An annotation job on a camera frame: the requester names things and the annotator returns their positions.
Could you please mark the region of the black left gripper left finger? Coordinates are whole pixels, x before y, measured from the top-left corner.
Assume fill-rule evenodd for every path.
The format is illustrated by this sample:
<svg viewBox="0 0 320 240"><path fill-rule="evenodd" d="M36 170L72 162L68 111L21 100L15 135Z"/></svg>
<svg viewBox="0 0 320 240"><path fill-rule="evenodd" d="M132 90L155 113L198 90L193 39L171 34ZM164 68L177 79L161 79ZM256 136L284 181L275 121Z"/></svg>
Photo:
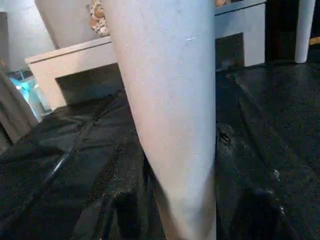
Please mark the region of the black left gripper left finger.
<svg viewBox="0 0 320 240"><path fill-rule="evenodd" d="M142 150L118 150L95 178L74 227L76 240L164 240Z"/></svg>

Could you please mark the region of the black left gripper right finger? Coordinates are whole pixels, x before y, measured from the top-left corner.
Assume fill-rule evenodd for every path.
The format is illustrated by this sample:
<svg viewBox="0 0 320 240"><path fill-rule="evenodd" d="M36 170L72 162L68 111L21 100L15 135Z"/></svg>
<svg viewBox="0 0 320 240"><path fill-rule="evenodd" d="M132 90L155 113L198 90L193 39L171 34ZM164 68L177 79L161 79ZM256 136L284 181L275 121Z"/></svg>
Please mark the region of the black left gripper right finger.
<svg viewBox="0 0 320 240"><path fill-rule="evenodd" d="M298 239L251 141L225 123L217 124L216 135L218 229L225 239Z"/></svg>

